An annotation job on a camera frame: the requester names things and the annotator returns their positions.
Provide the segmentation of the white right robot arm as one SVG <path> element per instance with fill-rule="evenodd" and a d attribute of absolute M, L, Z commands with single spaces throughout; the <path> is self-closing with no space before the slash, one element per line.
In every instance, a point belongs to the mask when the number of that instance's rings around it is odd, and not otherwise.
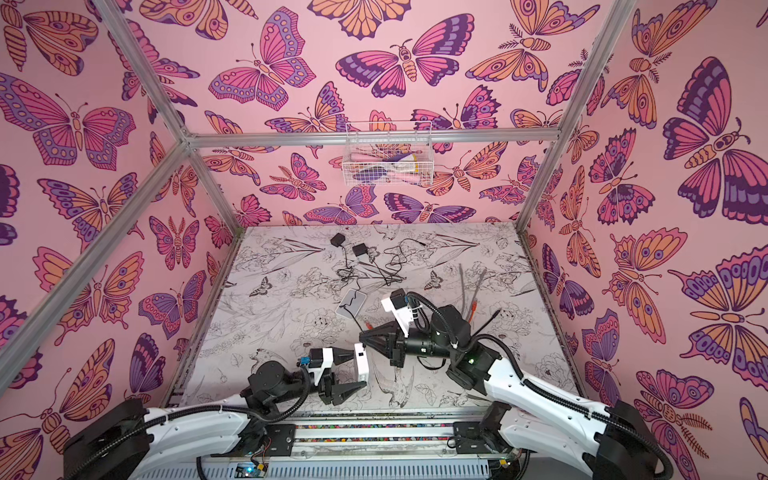
<path fill-rule="evenodd" d="M 445 360 L 450 380 L 489 401 L 480 436 L 490 450 L 542 454 L 593 479 L 673 477 L 673 462 L 629 404 L 589 400 L 525 372 L 506 343 L 453 305 L 402 289 L 382 305 L 393 321 L 361 332 L 360 342 L 396 367 L 409 356 Z"/>

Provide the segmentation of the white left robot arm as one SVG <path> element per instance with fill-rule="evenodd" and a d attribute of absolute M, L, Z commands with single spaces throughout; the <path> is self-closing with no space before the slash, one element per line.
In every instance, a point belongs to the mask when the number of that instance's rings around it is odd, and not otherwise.
<path fill-rule="evenodd" d="M 239 394 L 185 408 L 147 408 L 123 401 L 68 440 L 66 479 L 130 479 L 179 460 L 257 451 L 267 428 L 293 416 L 313 394 L 338 406 L 366 387 L 365 347 L 313 349 L 296 371 L 261 364 Z"/>

